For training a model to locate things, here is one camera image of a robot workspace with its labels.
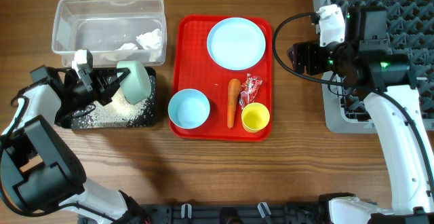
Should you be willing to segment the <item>green bowl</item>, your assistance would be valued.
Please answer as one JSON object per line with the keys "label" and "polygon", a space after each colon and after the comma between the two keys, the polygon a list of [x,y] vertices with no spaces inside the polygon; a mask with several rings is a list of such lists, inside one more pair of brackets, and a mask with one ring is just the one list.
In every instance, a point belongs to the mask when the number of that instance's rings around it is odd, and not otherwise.
{"label": "green bowl", "polygon": [[127,68],[130,71],[120,84],[121,91],[130,104],[135,105],[151,95],[150,77],[140,62],[120,61],[117,68]]}

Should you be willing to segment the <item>white paper napkin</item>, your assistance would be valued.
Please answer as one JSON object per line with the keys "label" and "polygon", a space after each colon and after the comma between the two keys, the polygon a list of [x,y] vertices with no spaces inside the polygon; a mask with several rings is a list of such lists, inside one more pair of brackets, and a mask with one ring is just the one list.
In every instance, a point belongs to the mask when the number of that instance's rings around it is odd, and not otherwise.
{"label": "white paper napkin", "polygon": [[160,29],[141,34],[135,43],[124,43],[113,53],[102,54],[103,59],[117,62],[136,60],[140,62],[157,62],[162,53],[162,32]]}

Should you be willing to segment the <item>light blue bowl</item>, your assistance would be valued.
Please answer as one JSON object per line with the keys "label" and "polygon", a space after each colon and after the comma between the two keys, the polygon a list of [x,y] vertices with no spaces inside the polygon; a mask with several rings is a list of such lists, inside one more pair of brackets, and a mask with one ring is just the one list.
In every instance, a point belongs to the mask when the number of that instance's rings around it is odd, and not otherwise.
{"label": "light blue bowl", "polygon": [[198,128],[210,115],[210,102],[199,90],[183,89],[171,97],[168,115],[179,128],[186,130]]}

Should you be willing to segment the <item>yellow plastic cup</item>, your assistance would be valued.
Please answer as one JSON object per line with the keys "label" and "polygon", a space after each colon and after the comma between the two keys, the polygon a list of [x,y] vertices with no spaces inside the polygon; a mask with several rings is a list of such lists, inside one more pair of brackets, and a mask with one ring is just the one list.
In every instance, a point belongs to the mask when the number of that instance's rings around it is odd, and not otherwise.
{"label": "yellow plastic cup", "polygon": [[245,106],[241,113],[243,128],[250,133],[256,133],[264,129],[271,120],[268,108],[259,103],[253,102]]}

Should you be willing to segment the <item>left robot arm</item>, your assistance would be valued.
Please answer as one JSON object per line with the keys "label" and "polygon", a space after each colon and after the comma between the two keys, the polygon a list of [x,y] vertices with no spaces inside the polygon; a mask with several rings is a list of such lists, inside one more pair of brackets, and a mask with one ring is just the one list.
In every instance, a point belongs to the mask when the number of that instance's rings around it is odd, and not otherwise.
{"label": "left robot arm", "polygon": [[33,84],[11,100],[17,111],[1,134],[1,198],[11,211],[42,217],[63,210],[97,223],[150,223],[132,197],[87,178],[78,157],[54,130],[68,127],[76,112],[93,102],[109,104],[142,70],[134,65],[31,71]]}

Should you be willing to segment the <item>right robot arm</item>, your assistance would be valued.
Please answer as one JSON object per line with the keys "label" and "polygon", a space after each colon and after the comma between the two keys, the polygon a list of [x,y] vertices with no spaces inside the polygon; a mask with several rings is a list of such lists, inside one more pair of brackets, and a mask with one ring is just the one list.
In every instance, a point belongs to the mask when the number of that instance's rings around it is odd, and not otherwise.
{"label": "right robot arm", "polygon": [[332,71],[356,91],[377,131],[391,182],[382,209],[353,195],[328,197],[331,223],[432,223],[433,150],[425,130],[417,79],[406,55],[390,54],[383,7],[327,5],[311,14],[319,40],[290,48],[291,72],[313,80]]}

